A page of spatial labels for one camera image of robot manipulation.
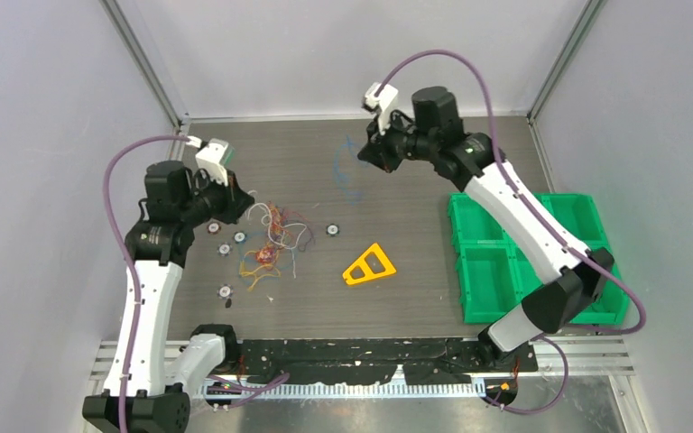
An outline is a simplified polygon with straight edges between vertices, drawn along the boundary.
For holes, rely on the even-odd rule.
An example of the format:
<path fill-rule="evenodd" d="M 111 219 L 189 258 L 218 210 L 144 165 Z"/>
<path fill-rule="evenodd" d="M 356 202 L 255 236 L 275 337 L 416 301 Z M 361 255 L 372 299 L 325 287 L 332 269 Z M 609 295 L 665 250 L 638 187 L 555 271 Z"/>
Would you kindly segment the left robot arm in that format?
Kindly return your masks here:
<path fill-rule="evenodd" d="M 190 405 L 213 372 L 231 373 L 241 351 L 230 325 L 203 324 L 170 364 L 166 340 L 175 293 L 195 229 L 235 224 L 253 205 L 233 171 L 222 183 L 180 161 L 149 166 L 140 216 L 123 238 L 126 298 L 114 361 L 98 395 L 87 396 L 82 417 L 101 432 L 184 432 Z"/>

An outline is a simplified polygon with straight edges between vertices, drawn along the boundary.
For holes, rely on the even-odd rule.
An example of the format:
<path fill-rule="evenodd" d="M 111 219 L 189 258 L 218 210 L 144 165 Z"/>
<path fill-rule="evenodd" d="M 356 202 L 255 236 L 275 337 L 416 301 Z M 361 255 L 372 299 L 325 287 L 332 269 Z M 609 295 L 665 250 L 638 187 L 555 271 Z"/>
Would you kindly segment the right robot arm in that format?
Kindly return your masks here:
<path fill-rule="evenodd" d="M 452 92 L 441 86 L 411 96 L 412 115 L 397 106 L 399 92 L 374 83 L 363 108 L 373 115 L 357 157 L 386 172 L 401 162 L 427 161 L 434 171 L 480 205 L 508 234 L 541 281 L 519 305 L 480 332 L 479 358 L 502 370 L 515 349 L 554 334 L 597 301 L 610 279 L 614 258 L 573 236 L 522 184 L 492 138 L 469 133 Z"/>

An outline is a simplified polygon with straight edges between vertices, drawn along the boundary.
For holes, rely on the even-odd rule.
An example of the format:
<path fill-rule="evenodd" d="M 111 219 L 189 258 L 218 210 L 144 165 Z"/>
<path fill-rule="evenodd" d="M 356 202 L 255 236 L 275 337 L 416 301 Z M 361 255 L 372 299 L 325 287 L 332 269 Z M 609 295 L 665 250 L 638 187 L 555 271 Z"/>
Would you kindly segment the green plastic bin organiser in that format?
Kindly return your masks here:
<path fill-rule="evenodd" d="M 537 193 L 535 197 L 590 248 L 611 248 L 591 196 Z M 448 218 L 452 229 L 451 244 L 457 253 L 459 303 L 464 323 L 493 323 L 541 286 L 536 272 L 514 240 L 466 194 L 449 196 Z"/>

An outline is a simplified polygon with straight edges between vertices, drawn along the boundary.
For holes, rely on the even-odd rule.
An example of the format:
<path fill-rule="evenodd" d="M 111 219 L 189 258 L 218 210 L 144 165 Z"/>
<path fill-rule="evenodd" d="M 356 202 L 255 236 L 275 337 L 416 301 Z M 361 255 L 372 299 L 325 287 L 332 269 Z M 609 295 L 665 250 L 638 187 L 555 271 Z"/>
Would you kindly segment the poker chip near red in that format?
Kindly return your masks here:
<path fill-rule="evenodd" d="M 220 256 L 223 256 L 223 257 L 228 256 L 231 254 L 231 252 L 232 252 L 232 245 L 229 243 L 222 243 L 217 247 L 217 253 Z"/>

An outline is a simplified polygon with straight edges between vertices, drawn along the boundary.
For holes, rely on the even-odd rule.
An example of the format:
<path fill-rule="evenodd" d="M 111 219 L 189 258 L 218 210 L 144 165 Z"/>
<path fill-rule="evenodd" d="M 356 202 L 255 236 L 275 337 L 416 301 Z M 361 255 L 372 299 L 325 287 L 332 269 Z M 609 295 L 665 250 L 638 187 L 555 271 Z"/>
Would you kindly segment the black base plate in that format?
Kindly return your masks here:
<path fill-rule="evenodd" d="M 402 372 L 409 385 L 460 384 L 473 373 L 533 373 L 530 345 L 511 355 L 488 355 L 476 340 L 460 337 L 358 339 L 246 339 L 228 348 L 219 365 L 252 383 L 288 374 L 288 384 L 372 385 Z"/>

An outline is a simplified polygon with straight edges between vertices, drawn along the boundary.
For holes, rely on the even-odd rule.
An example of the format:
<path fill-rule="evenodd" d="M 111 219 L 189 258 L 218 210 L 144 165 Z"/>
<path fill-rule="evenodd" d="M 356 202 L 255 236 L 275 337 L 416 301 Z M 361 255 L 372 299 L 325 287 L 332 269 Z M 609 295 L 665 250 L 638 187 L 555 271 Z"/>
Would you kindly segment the poker chip lower left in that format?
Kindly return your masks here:
<path fill-rule="evenodd" d="M 222 285 L 217 290 L 217 295 L 221 299 L 230 299 L 233 296 L 234 290 L 230 285 Z"/>

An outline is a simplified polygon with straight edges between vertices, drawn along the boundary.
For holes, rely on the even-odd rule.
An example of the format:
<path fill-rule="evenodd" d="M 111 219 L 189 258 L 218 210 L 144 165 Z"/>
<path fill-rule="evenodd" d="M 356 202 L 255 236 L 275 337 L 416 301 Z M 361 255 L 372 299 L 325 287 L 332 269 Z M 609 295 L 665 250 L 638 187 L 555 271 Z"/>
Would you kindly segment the poker chip centre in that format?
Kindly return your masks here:
<path fill-rule="evenodd" d="M 328 236 L 337 236 L 340 233 L 339 226 L 337 224 L 329 224 L 326 226 L 326 233 Z"/>

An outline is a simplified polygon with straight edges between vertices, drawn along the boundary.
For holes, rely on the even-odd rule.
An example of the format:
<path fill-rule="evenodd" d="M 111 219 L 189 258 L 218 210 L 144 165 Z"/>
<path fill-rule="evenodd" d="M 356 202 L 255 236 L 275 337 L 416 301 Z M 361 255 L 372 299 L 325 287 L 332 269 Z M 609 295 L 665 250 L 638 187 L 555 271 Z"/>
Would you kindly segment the yellow triangular plastic frame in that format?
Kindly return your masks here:
<path fill-rule="evenodd" d="M 378 243 L 371 244 L 342 273 L 347 286 L 394 276 L 397 269 Z"/>

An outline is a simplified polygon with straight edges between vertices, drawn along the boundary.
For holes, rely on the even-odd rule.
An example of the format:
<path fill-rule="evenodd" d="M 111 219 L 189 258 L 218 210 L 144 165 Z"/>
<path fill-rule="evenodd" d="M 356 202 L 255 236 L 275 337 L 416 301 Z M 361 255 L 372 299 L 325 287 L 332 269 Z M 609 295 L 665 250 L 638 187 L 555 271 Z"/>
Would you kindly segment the poker chip by gripper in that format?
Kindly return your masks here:
<path fill-rule="evenodd" d="M 244 231 L 237 231 L 233 234 L 233 240 L 236 244 L 243 244 L 247 239 L 247 234 Z"/>

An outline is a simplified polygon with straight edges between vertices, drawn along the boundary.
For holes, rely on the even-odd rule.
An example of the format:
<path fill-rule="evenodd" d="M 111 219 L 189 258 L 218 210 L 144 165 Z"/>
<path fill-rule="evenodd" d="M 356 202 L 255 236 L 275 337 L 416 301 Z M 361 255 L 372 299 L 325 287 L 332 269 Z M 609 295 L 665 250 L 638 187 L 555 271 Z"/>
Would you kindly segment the aluminium frame rail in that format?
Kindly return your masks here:
<path fill-rule="evenodd" d="M 574 376 L 633 375 L 633 362 L 619 336 L 554 336 L 550 339 L 565 355 Z M 550 343 L 532 344 L 538 370 L 530 375 L 561 376 L 559 351 Z"/>

